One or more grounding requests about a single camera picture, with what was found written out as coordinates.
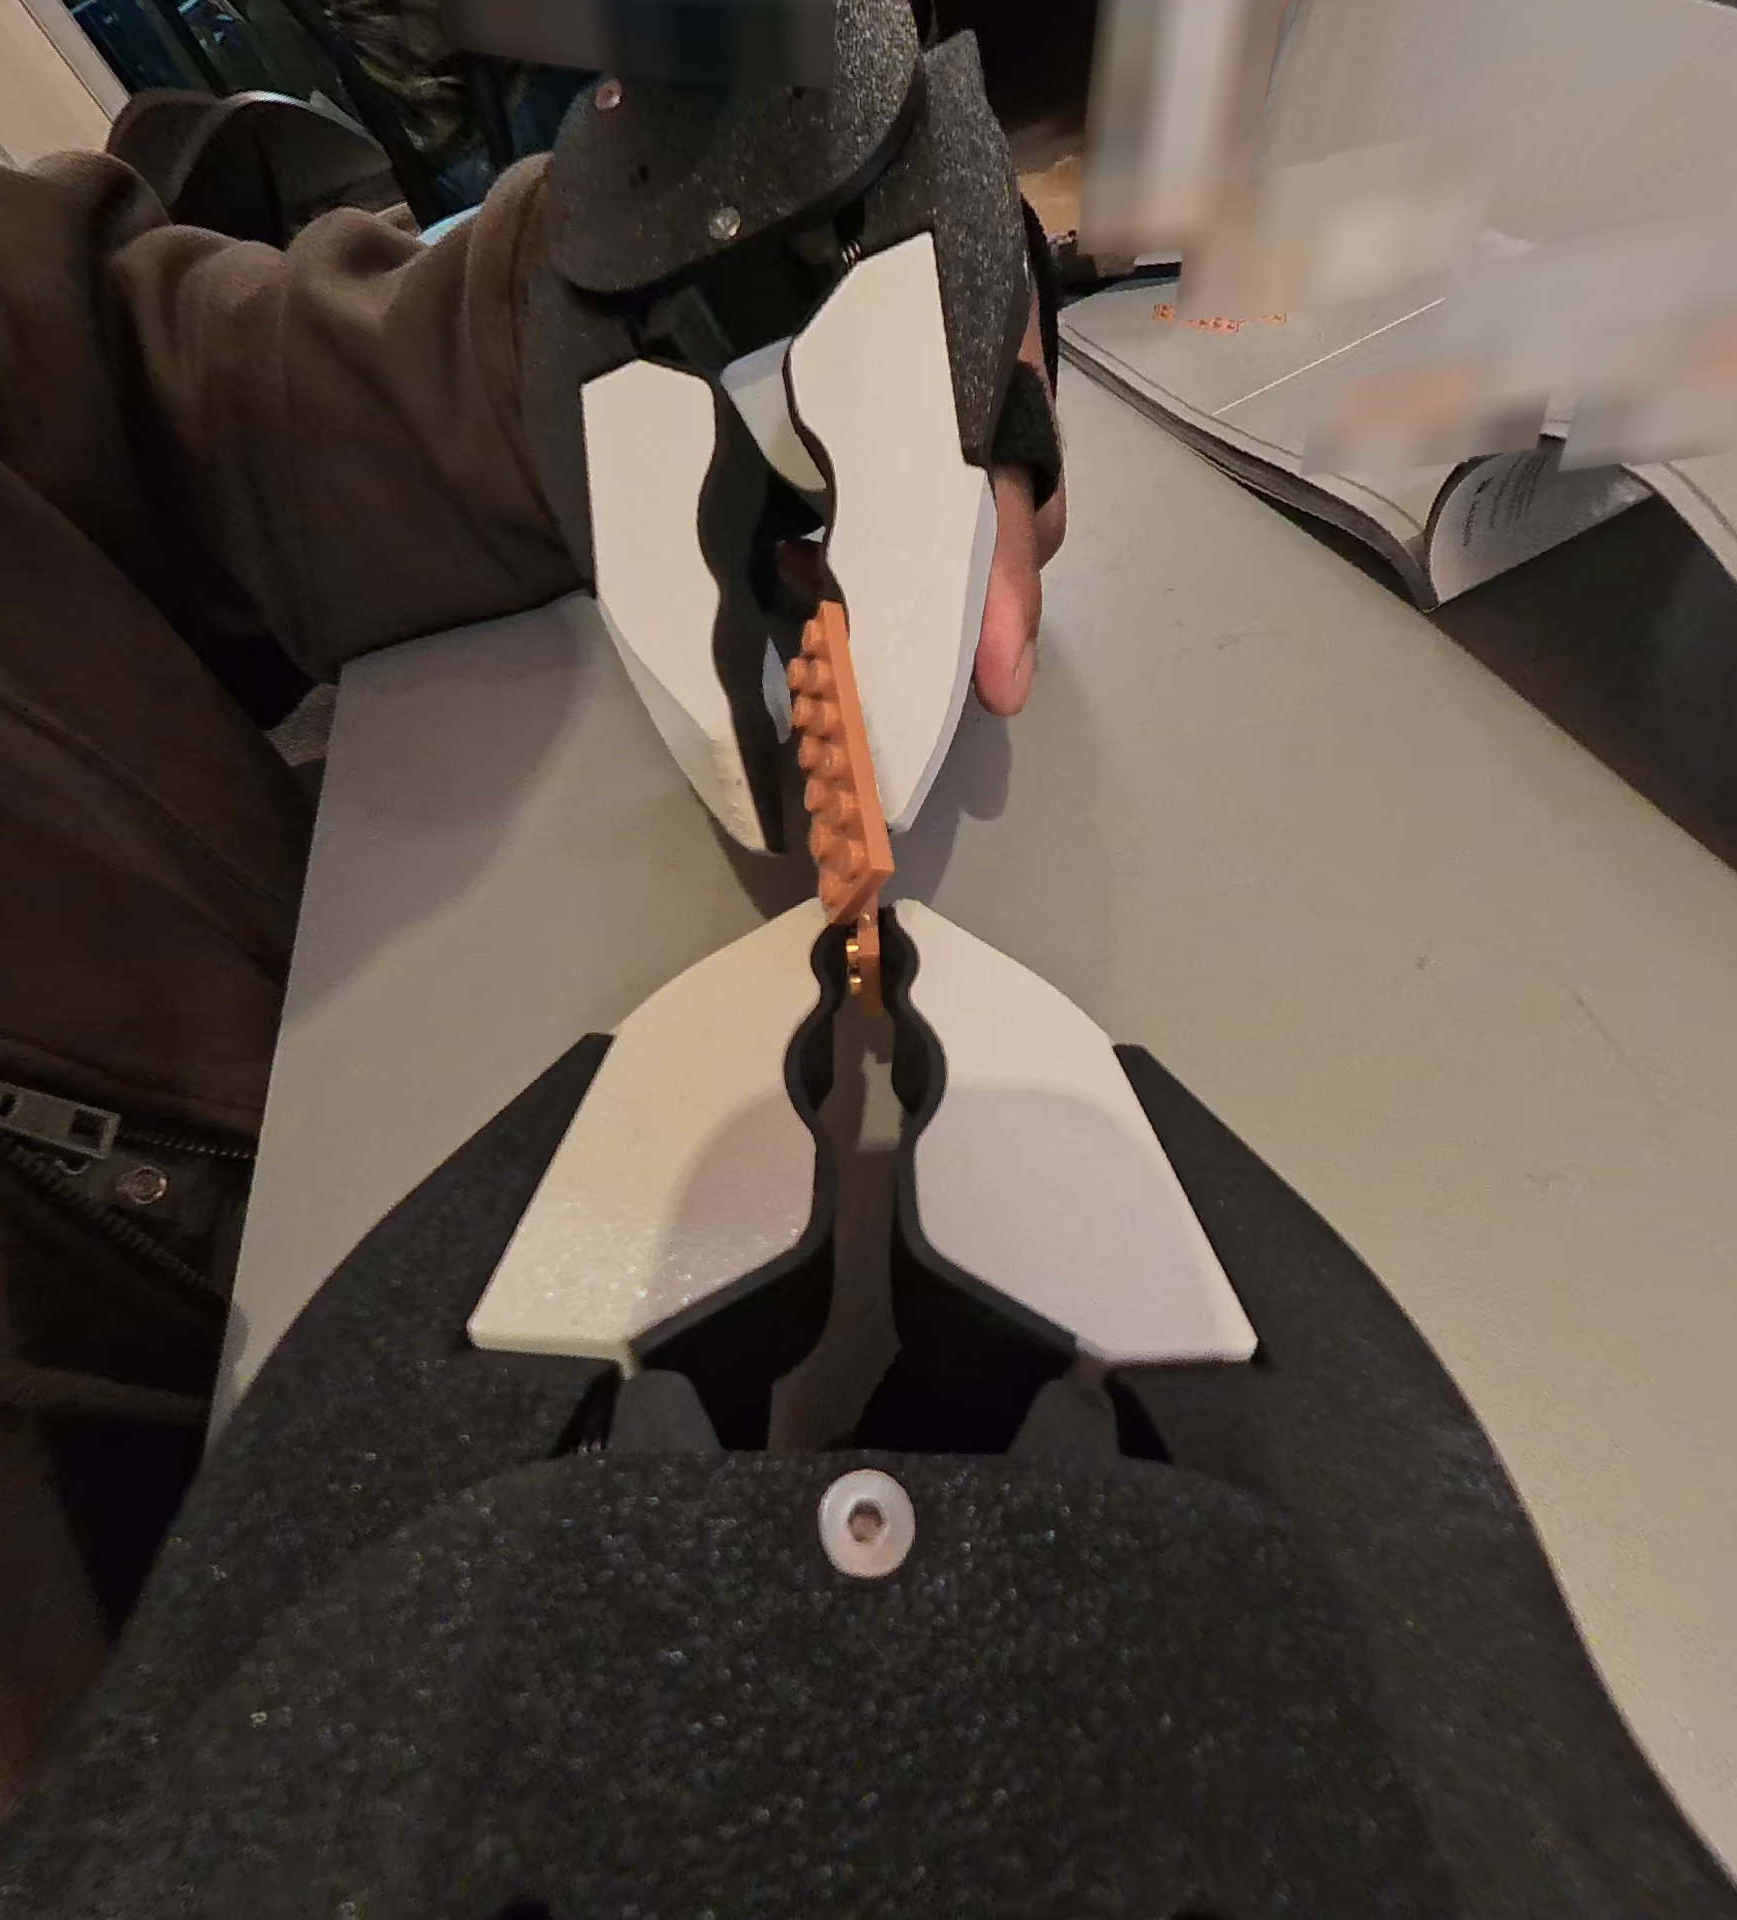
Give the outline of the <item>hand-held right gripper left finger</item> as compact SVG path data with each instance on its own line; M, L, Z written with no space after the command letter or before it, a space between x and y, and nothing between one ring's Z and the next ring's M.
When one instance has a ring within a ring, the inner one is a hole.
M477 1347L625 1362L794 1247L817 1140L786 1051L818 1007L828 929L805 900L620 1021L473 1310Z

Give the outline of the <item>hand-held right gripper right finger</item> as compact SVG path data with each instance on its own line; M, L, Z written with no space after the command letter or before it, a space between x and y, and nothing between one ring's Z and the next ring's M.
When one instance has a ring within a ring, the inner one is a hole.
M1109 1034L925 901L901 901L888 935L888 1002L921 1053L921 1250L1110 1368L1257 1355Z

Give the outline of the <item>person's left hand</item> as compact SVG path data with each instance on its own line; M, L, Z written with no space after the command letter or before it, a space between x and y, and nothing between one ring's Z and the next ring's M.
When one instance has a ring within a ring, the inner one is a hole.
M1068 496L1060 484L1036 504L1032 472L1000 464L993 472L994 546L979 622L972 690L996 717L1025 710L1036 672L1045 607L1045 571L1068 534Z

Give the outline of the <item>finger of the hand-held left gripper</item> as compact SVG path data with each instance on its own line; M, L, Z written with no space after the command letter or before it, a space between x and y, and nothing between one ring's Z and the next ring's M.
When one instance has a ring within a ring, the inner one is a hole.
M681 365L625 362L585 385L583 411L602 624L709 813L748 852L781 853L770 467L727 391Z
M961 723L996 531L991 482L961 442L931 233L842 276L790 340L785 384L830 482L828 574L881 807L902 833Z

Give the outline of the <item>person's left forearm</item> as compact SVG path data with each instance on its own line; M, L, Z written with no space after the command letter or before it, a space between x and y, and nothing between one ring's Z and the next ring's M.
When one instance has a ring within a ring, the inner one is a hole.
M0 487L182 636L227 591L311 676L526 611L579 571L530 414L571 395L530 280L549 156L422 243L340 207L286 247L175 224L107 153L0 161Z

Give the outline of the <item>black office chair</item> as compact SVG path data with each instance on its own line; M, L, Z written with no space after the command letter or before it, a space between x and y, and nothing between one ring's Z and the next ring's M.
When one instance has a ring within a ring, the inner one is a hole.
M107 151L176 224L238 242L284 247L347 205L408 222L387 149L322 101L266 89L229 97L145 89L113 120Z

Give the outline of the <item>narrow brown toy brick plate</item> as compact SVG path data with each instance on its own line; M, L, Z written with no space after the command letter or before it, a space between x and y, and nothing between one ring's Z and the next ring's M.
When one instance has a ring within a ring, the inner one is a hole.
M874 911L895 873L848 640L845 606L825 598L785 672L817 898L839 925Z

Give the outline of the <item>open instruction booklet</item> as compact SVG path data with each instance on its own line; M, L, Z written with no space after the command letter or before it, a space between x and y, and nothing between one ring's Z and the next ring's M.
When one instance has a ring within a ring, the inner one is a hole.
M1296 4L1257 187L1070 363L1424 609L1647 499L1737 584L1737 4Z

